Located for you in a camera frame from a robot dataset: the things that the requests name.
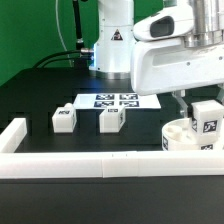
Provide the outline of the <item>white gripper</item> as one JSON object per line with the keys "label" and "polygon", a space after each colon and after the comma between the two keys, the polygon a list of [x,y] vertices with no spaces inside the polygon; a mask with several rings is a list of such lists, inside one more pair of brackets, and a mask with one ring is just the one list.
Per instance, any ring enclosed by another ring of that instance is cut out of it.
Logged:
{"label": "white gripper", "polygon": [[137,39],[131,56],[133,90],[140,95],[174,91],[183,117],[184,89],[219,84],[217,100],[224,102],[224,44],[188,48],[184,36],[193,27],[191,8],[165,8],[133,28]]}

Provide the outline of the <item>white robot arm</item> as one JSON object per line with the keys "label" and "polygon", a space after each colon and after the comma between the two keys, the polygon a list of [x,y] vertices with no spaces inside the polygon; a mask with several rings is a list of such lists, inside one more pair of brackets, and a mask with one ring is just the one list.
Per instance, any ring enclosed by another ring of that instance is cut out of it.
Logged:
{"label": "white robot arm", "polygon": [[217,85],[224,104],[224,0],[163,0],[164,8],[134,21],[134,0],[98,0],[99,38],[93,74],[131,80],[139,95]]}

